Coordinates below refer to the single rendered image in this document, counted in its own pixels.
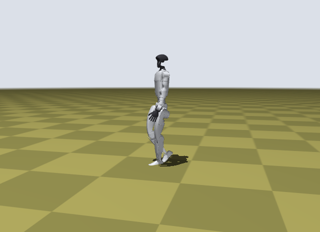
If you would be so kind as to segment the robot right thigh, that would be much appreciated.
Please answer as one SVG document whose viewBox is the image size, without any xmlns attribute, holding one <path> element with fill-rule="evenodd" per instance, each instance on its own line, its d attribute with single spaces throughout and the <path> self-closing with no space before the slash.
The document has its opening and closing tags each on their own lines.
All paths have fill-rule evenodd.
<svg viewBox="0 0 320 232">
<path fill-rule="evenodd" d="M 150 110 L 149 110 L 149 112 L 148 112 L 147 121 L 146 121 L 147 134 L 148 134 L 148 136 L 149 136 L 151 139 L 154 139 L 154 138 L 155 138 L 153 127 L 154 127 L 154 125 L 155 125 L 155 119 L 156 119 L 156 117 L 155 117 L 155 119 L 154 119 L 154 117 L 152 116 L 153 119 L 154 119 L 154 121 L 153 121 L 153 119 L 152 119 L 152 117 L 151 117 L 152 114 L 150 114 L 150 113 L 152 113 L 153 111 L 155 111 L 155 108 L 156 108 L 156 105 L 152 105 L 152 106 L 151 106 L 151 108 L 150 108 Z M 150 115 L 149 115 L 149 114 L 150 114 Z M 151 117 L 151 118 L 150 118 L 150 117 Z M 150 118 L 150 119 L 149 119 L 149 118 Z M 151 119 L 152 119 L 152 121 L 151 121 Z"/>
</svg>

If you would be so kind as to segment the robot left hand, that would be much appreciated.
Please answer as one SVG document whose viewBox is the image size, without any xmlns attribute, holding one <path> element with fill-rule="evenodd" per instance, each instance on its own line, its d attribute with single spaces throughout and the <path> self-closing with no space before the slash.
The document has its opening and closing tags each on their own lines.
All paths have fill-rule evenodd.
<svg viewBox="0 0 320 232">
<path fill-rule="evenodd" d="M 157 107 L 158 107 L 158 105 L 156 106 L 156 108 L 157 108 Z M 159 116 L 159 112 L 160 112 L 161 109 L 162 109 L 162 108 L 161 108 L 160 111 L 159 111 L 159 110 L 157 110 L 156 108 L 155 108 L 155 110 L 154 110 L 153 112 L 151 112 L 151 113 L 149 114 L 149 115 L 152 114 L 152 115 L 150 116 L 150 118 L 149 118 L 149 120 L 151 119 L 150 121 L 152 121 L 152 119 L 154 118 L 153 121 L 155 120 L 154 122 L 156 122 L 157 117 Z M 149 115 L 148 115 L 148 116 L 149 116 Z M 152 118 L 151 118 L 151 117 L 152 117 Z M 156 117 L 156 118 L 155 118 L 155 117 Z M 153 122 L 153 121 L 152 121 L 152 122 Z"/>
</svg>

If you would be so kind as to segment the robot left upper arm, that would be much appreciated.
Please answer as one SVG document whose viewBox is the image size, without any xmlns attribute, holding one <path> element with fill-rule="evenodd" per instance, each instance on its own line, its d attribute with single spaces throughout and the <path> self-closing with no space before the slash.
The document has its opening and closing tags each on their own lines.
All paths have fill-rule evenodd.
<svg viewBox="0 0 320 232">
<path fill-rule="evenodd" d="M 161 77 L 162 77 L 162 89 L 165 89 L 166 92 L 167 92 L 170 73 L 166 72 L 166 71 L 163 71 L 162 74 L 161 74 Z M 162 94 L 162 89 L 159 90 L 160 94 Z"/>
</svg>

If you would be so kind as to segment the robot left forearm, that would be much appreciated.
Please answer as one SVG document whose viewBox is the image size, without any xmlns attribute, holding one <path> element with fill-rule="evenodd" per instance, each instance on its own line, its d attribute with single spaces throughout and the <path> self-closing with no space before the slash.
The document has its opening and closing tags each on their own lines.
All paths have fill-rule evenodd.
<svg viewBox="0 0 320 232">
<path fill-rule="evenodd" d="M 159 103 L 158 103 L 158 106 L 157 106 L 157 110 L 160 111 L 160 109 L 162 108 L 162 106 L 164 105 L 164 102 L 165 102 L 165 99 L 166 99 L 166 96 L 167 96 L 167 91 L 166 89 L 162 89 L 161 90 L 161 95 L 159 96 Z"/>
</svg>

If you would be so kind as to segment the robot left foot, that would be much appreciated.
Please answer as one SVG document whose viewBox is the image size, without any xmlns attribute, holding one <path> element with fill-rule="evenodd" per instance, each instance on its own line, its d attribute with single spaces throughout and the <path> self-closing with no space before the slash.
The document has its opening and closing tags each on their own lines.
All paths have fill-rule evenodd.
<svg viewBox="0 0 320 232">
<path fill-rule="evenodd" d="M 153 166 L 153 165 L 159 165 L 159 164 L 163 164 L 164 162 L 161 160 L 161 162 L 159 161 L 154 161 L 153 163 L 148 164 L 149 166 Z"/>
</svg>

